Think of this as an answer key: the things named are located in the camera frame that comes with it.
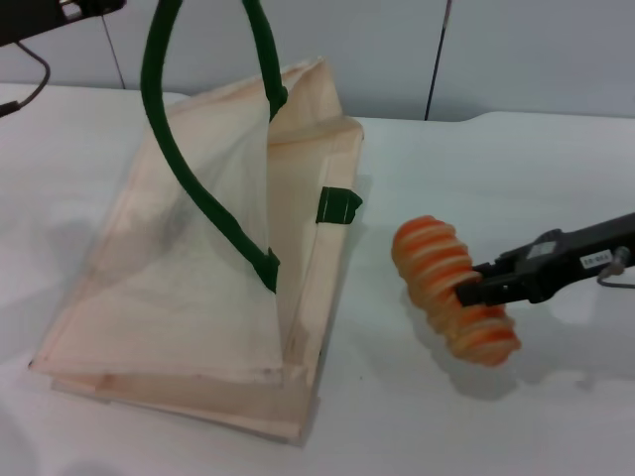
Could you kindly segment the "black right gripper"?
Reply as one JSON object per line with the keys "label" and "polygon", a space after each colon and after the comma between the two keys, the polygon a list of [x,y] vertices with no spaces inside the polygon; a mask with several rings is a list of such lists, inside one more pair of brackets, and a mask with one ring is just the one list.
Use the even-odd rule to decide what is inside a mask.
{"label": "black right gripper", "polygon": [[455,288],[462,305],[539,303],[566,286],[619,276],[634,265],[632,213],[576,231],[550,230],[533,242],[474,265],[483,280]]}

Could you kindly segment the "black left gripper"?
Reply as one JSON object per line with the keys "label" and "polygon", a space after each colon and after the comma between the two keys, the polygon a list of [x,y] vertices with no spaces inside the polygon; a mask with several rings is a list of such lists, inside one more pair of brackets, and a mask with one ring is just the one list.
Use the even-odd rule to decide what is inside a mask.
{"label": "black left gripper", "polygon": [[1,46],[121,10],[125,0],[1,0]]}

